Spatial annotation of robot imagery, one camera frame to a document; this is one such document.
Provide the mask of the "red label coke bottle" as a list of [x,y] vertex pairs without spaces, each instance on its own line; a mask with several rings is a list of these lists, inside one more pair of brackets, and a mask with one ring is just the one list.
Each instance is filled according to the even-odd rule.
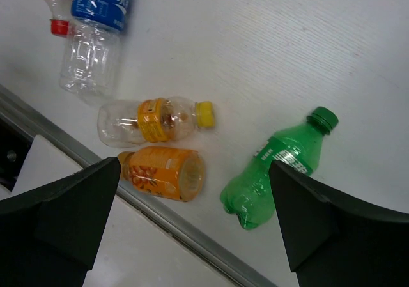
[[50,31],[54,36],[66,37],[72,19],[71,6],[73,0],[44,0],[52,14]]

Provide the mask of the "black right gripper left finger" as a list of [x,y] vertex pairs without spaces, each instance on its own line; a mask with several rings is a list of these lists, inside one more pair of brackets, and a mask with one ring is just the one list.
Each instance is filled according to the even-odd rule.
[[121,174],[116,157],[1,201],[1,286],[82,286]]

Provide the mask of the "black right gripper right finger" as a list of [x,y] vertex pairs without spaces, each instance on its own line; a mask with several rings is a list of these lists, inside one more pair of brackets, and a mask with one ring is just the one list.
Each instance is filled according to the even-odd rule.
[[355,198],[274,161],[270,185],[300,286],[408,286],[408,214]]

